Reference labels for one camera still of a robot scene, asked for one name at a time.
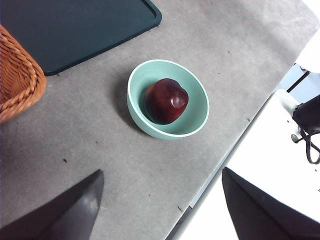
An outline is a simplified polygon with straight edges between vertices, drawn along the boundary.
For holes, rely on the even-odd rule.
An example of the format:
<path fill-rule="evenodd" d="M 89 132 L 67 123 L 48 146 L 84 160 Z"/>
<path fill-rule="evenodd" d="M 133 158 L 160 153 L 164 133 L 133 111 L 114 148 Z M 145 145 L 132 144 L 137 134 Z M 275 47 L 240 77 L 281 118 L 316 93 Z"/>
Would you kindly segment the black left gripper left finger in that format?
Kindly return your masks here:
<path fill-rule="evenodd" d="M 87 176 L 0 229 L 2 240 L 88 240 L 100 210 L 104 172 Z"/>

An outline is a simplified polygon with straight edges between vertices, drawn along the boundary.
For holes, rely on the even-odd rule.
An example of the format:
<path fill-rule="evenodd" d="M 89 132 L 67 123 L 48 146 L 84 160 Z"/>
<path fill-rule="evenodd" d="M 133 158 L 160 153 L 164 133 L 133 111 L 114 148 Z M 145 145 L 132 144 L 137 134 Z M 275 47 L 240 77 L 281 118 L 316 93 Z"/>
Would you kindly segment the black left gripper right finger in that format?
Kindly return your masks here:
<path fill-rule="evenodd" d="M 283 204 L 228 167 L 222 170 L 226 205 L 240 240 L 318 240 L 320 224 Z"/>

